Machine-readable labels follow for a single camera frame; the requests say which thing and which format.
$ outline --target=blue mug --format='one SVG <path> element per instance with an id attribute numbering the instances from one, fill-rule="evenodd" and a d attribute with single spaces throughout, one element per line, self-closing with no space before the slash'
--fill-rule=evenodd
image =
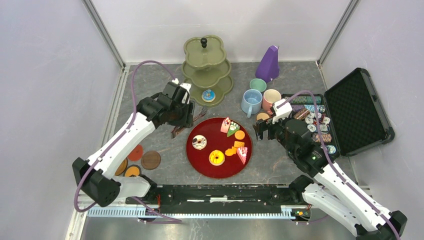
<path id="1" fill-rule="evenodd" d="M 262 106 L 262 93 L 256 89 L 249 89 L 244 92 L 241 100 L 241 110 L 247 113 L 250 118 L 253 114 L 259 113 Z"/>

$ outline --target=green mug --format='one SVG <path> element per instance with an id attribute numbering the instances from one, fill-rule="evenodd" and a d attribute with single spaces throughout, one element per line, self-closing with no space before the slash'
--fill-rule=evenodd
<path id="1" fill-rule="evenodd" d="M 261 93 L 267 89 L 267 83 L 260 78 L 252 79 L 249 86 L 251 89 L 256 89 Z"/>

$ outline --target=foam lining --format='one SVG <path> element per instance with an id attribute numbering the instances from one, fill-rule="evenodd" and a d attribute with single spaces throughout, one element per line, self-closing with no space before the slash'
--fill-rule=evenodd
<path id="1" fill-rule="evenodd" d="M 330 88 L 324 96 L 341 155 L 386 139 L 386 131 L 359 70 Z"/>

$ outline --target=pink mug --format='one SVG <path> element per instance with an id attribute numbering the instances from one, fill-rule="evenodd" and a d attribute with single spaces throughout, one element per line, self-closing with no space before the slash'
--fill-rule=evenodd
<path id="1" fill-rule="evenodd" d="M 273 103 L 281 100 L 281 93 L 275 89 L 268 89 L 263 93 L 262 108 L 269 115 L 272 114 L 271 107 Z"/>

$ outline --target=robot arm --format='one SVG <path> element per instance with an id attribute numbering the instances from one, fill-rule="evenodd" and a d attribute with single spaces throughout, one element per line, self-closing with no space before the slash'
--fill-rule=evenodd
<path id="1" fill-rule="evenodd" d="M 72 164 L 77 184 L 94 165 L 87 173 L 82 191 L 101 207 L 116 198 L 143 197 L 150 188 L 147 179 L 119 177 L 115 172 L 137 144 L 160 125 L 193 126 L 194 103 L 190 102 L 190 87 L 187 83 L 178 84 L 177 79 L 169 82 L 163 92 L 142 99 L 135 115 L 132 113 L 124 126 L 96 153 L 87 160 L 77 158 Z"/>
<path id="2" fill-rule="evenodd" d="M 400 211 L 390 212 L 358 187 L 337 163 L 329 164 L 324 150 L 311 141 L 307 124 L 288 117 L 292 108 L 284 101 L 273 105 L 273 115 L 269 119 L 259 120 L 253 126 L 256 137 L 262 139 L 263 132 L 268 130 L 268 139 L 277 139 L 297 168 L 331 191 L 331 194 L 325 192 L 312 179 L 302 175 L 289 185 L 293 199 L 323 210 L 345 226 L 357 240 L 396 239 L 386 220 L 401 235 L 407 222 L 405 215 Z"/>

